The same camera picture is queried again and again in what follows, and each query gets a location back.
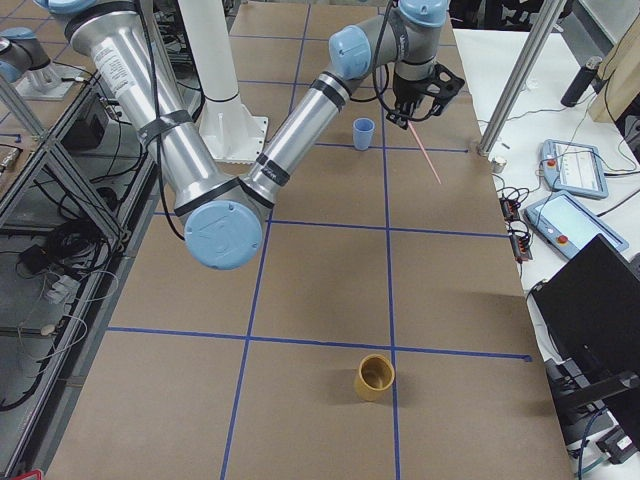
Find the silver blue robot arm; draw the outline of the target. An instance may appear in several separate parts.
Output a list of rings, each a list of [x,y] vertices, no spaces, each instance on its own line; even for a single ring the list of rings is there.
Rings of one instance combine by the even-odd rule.
[[[333,34],[330,62],[273,136],[243,104],[223,6],[183,1],[179,10],[201,82],[199,117],[158,64],[137,1],[46,1],[70,46],[89,57],[173,189],[184,241],[201,264],[232,270],[258,252],[278,191],[363,80],[394,68],[392,119],[401,125],[425,96],[443,92],[435,57],[444,1],[392,1],[382,16]]]

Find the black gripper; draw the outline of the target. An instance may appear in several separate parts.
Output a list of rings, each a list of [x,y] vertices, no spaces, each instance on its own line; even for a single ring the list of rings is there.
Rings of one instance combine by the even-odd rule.
[[[399,128],[407,130],[409,119],[405,116],[412,116],[419,108],[429,83],[429,78],[407,80],[395,74],[392,84],[395,96],[394,108],[393,111],[387,113],[386,118],[391,122],[397,122]]]

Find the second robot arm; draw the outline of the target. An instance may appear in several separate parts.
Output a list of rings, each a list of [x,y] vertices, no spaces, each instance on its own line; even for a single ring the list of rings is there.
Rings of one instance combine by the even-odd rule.
[[[61,101],[74,79],[63,80],[35,33],[26,27],[1,32],[1,76],[26,100]]]

